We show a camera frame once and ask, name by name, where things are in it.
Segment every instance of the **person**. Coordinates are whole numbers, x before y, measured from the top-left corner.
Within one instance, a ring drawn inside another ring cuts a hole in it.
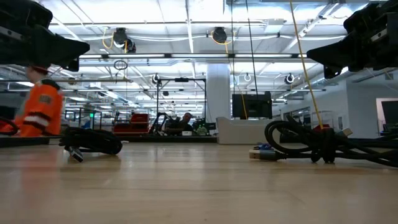
[[[192,118],[192,114],[190,113],[185,113],[184,116],[182,116],[181,121],[178,123],[178,129],[181,129],[182,131],[193,131],[192,126],[189,125],[189,121]]]
[[[192,114],[185,113],[181,121],[165,128],[165,132],[167,134],[181,134],[182,131],[193,131],[192,126],[189,125],[191,118]]]
[[[46,68],[29,66],[26,76],[34,84],[15,117],[20,137],[58,135],[61,128],[62,93],[47,78]]]

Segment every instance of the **black screen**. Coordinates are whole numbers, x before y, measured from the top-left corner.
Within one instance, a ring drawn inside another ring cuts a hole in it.
[[[0,117],[7,119],[14,119],[15,117],[15,108],[11,108],[8,106],[0,106]]]
[[[232,95],[232,116],[234,118],[244,118],[246,113],[248,118],[269,118],[272,119],[272,100],[271,93],[256,95],[233,94]]]
[[[381,102],[384,112],[384,119],[386,124],[398,123],[398,101],[383,101]]]

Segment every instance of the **cord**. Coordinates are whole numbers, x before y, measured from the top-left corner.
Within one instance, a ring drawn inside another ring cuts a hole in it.
[[[119,138],[109,131],[81,128],[67,128],[59,145],[65,146],[68,152],[101,152],[109,155],[116,155],[123,147]]]
[[[103,37],[105,37],[106,29],[107,29],[107,27],[105,27]],[[111,45],[110,46],[107,46],[105,44],[105,39],[102,39],[102,44],[104,45],[105,48],[107,48],[107,49],[111,49],[112,48],[112,46],[113,46],[113,35],[114,35],[114,32],[112,33],[112,39],[111,39]]]
[[[232,30],[232,35],[233,35],[233,36],[232,36],[232,54],[234,54],[234,41],[233,41],[233,40],[234,40],[234,38],[235,38],[233,9],[234,9],[234,2],[231,1],[231,30]],[[230,61],[229,57],[228,57],[228,63],[229,63],[229,66],[231,66],[231,61]],[[245,105],[245,103],[244,103],[243,93],[242,93],[242,91],[239,89],[239,86],[238,86],[238,84],[237,84],[237,82],[236,82],[236,79],[235,79],[235,57],[232,58],[232,66],[233,66],[233,68],[232,68],[232,76],[234,77],[234,95],[235,95],[235,85],[236,85],[236,87],[238,88],[238,90],[241,92],[244,116],[246,117],[246,119],[248,119],[248,113],[246,112],[246,105]]]
[[[307,85],[308,88],[310,89],[310,93],[311,93],[311,97],[312,97],[312,103],[313,103],[313,107],[315,108],[315,113],[317,114],[317,118],[318,118],[318,122],[319,125],[321,127],[321,129],[323,129],[323,123],[322,123],[322,119],[319,115],[319,111],[318,111],[318,106],[317,106],[317,101],[313,95],[313,91],[312,91],[312,87],[311,87],[311,83],[310,83],[310,79],[308,78],[308,73],[307,73],[307,69],[305,68],[305,63],[304,63],[304,56],[303,56],[303,50],[301,48],[301,42],[300,42],[300,38],[299,38],[299,32],[297,31],[297,23],[296,23],[296,18],[294,16],[294,9],[293,9],[293,0],[289,0],[290,2],[290,10],[292,12],[292,18],[293,18],[293,23],[294,23],[294,32],[297,38],[297,44],[298,44],[298,50],[300,51],[300,58],[301,58],[301,63],[303,65],[303,69],[304,69],[304,75],[305,75],[305,80],[307,81]]]
[[[211,37],[211,39],[216,43],[216,44],[220,44],[220,45],[228,45],[228,44],[230,44],[232,41],[233,41],[233,37],[232,37],[232,40],[231,41],[229,41],[228,43],[219,43],[219,42],[217,42],[214,38],[213,38],[213,33],[214,33],[214,31],[211,31],[210,32],[210,37]]]
[[[276,161],[287,158],[311,158],[312,162],[317,162],[320,158],[323,158],[326,163],[333,163],[335,158],[363,159],[386,166],[398,167],[398,141],[393,140],[398,138],[398,134],[377,139],[348,139],[344,135],[336,134],[332,128],[317,132],[301,126],[291,116],[288,116],[287,119],[288,121],[273,121],[266,126],[264,135],[275,151],[268,150],[264,153],[260,151],[261,159]],[[280,132],[288,130],[296,136],[300,143],[307,147],[289,149],[281,146],[275,142],[272,135],[276,129]],[[367,147],[392,150],[377,152]]]
[[[251,48],[251,60],[253,62],[253,74],[254,74],[254,85],[256,87],[256,100],[257,100],[257,108],[259,107],[259,92],[257,89],[257,78],[256,78],[256,66],[254,65],[254,52],[253,52],[253,41],[252,41],[252,36],[251,36],[251,26],[250,26],[250,17],[249,17],[249,5],[248,5],[248,0],[246,0],[246,11],[248,12],[248,24],[249,24],[249,35],[250,35],[250,48]],[[257,110],[257,115],[258,118],[260,119],[260,114]]]
[[[6,118],[2,118],[2,117],[0,117],[0,121],[4,122],[4,123],[6,123],[6,124],[8,124],[8,125],[10,125],[12,127],[12,131],[0,131],[0,134],[13,136],[13,135],[18,133],[19,128],[18,128],[18,126],[16,126],[14,124],[14,122],[12,122],[12,121],[10,121],[10,120],[8,120]]]

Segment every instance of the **cable connector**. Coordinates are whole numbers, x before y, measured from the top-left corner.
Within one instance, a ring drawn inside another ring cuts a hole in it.
[[[250,150],[249,158],[265,161],[278,161],[279,159],[286,159],[286,156],[275,150]]]
[[[345,129],[339,131],[338,133],[336,133],[336,135],[348,137],[349,135],[351,135],[353,133],[354,132],[352,130],[350,130],[350,128],[345,128]]]

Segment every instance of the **ceiling beam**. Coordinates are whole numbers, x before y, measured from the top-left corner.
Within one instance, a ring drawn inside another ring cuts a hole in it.
[[[189,0],[185,0],[185,10],[187,12],[187,29],[188,29],[188,38],[189,38],[189,48],[191,50],[191,54],[193,54],[192,27],[191,27],[191,19],[189,17]]]
[[[248,26],[248,22],[240,22],[240,21],[234,21],[234,26]],[[99,23],[83,23],[85,27],[110,27],[110,28],[116,28],[116,27],[125,27],[125,28],[131,28],[131,27],[136,27],[136,26],[150,26],[150,25],[185,25],[187,24],[186,21],[177,21],[177,22],[99,22]],[[221,25],[221,26],[228,26],[231,25],[231,22],[225,22],[225,21],[191,21],[191,24],[209,24],[209,25]],[[67,27],[81,27],[82,24],[80,23],[64,23],[63,25]],[[250,22],[251,26],[265,26],[263,22]],[[51,23],[50,27],[52,26],[60,26],[60,24],[56,23]]]
[[[298,36],[300,38],[306,36],[308,32],[310,32],[320,21],[322,21],[322,18],[325,14],[329,14],[330,11],[333,10],[334,7],[336,7],[338,4],[327,4],[316,16],[316,18],[309,20],[302,29],[298,31]],[[281,53],[289,51],[295,44],[297,44],[297,38],[293,38],[287,45],[286,47],[281,50]]]
[[[377,71],[375,73],[372,73],[372,71],[368,70],[369,75],[366,75],[366,76],[364,76],[362,78],[355,79],[355,80],[352,81],[352,83],[360,83],[360,82],[369,80],[371,78],[376,78],[378,76],[385,75],[385,74],[392,75],[390,73],[394,72],[396,70],[397,70],[396,68],[386,68],[386,69],[383,69],[381,71]]]

